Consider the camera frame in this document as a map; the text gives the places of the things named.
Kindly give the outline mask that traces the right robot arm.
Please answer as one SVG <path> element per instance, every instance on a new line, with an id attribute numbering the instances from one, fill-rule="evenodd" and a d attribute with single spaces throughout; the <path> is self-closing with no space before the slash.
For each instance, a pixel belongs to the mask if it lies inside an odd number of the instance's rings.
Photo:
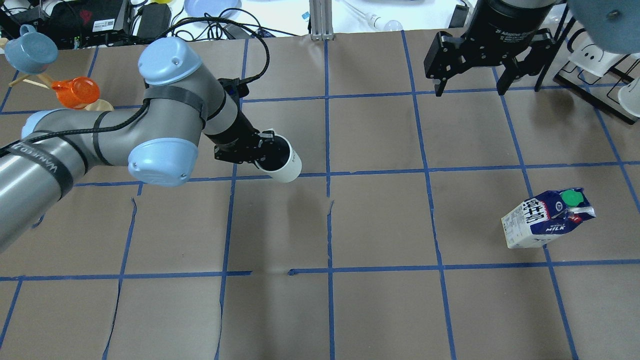
<path id="1" fill-rule="evenodd" d="M 503 66 L 496 82 L 500 95 L 523 76 L 542 80 L 574 23 L 604 51 L 639 51 L 637 0 L 567 0 L 572 18 L 553 35 L 543 22 L 555 6 L 555 0 L 479 0 L 464 34 L 441 30 L 430 44 L 423 69 L 435 81 L 435 94 L 441 96 L 448 80 L 472 68 Z"/>

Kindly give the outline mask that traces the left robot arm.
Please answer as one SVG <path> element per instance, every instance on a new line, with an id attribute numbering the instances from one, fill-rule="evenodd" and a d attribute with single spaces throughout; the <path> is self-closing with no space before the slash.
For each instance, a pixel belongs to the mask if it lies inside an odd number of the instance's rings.
<path id="1" fill-rule="evenodd" d="M 275 147 L 274 130 L 260 132 L 240 110 L 246 86 L 215 78 L 182 38 L 156 39 L 138 70 L 148 88 L 137 111 L 35 112 L 22 137 L 2 147 L 2 251 L 96 166 L 126 167 L 142 182 L 175 187 L 191 177 L 202 135 L 229 163 L 263 161 Z"/>

